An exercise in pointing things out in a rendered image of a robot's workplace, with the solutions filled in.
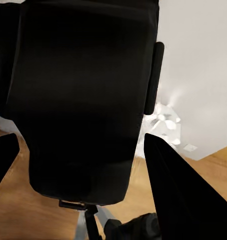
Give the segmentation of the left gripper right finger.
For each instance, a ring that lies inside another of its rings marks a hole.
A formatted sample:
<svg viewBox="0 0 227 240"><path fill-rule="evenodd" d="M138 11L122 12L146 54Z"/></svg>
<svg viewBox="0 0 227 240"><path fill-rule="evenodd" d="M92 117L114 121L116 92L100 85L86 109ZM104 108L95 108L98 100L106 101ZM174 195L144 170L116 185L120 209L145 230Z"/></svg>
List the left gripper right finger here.
<svg viewBox="0 0 227 240"><path fill-rule="evenodd" d="M227 240L227 201L162 138L143 151L162 240Z"/></svg>

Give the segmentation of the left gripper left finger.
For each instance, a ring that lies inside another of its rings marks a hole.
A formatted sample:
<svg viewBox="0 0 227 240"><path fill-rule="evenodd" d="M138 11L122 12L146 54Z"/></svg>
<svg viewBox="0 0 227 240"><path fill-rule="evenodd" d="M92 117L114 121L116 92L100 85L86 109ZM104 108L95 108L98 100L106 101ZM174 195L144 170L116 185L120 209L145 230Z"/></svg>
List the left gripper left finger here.
<svg viewBox="0 0 227 240"><path fill-rule="evenodd" d="M0 183L20 151L17 135L0 136Z"/></svg>

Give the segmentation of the camera tripod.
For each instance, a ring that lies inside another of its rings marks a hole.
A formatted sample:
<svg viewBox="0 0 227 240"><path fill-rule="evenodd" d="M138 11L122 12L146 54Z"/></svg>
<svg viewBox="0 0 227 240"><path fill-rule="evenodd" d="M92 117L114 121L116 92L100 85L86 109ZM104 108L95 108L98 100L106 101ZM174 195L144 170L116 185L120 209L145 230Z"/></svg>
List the camera tripod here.
<svg viewBox="0 0 227 240"><path fill-rule="evenodd" d="M93 204L86 204L85 211L79 211L73 240L86 240L86 234L89 240L103 240L94 214L103 228L105 240L162 240L157 213L144 214L122 224L106 206Z"/></svg>

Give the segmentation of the digital camera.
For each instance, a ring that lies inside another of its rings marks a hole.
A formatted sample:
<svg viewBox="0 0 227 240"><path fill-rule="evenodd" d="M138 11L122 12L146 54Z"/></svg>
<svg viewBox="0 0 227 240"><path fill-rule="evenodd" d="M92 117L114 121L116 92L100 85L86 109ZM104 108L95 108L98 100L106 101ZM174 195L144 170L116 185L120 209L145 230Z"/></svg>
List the digital camera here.
<svg viewBox="0 0 227 240"><path fill-rule="evenodd" d="M59 207L124 200L155 111L159 12L159 0L0 3L0 116L28 146L30 185Z"/></svg>

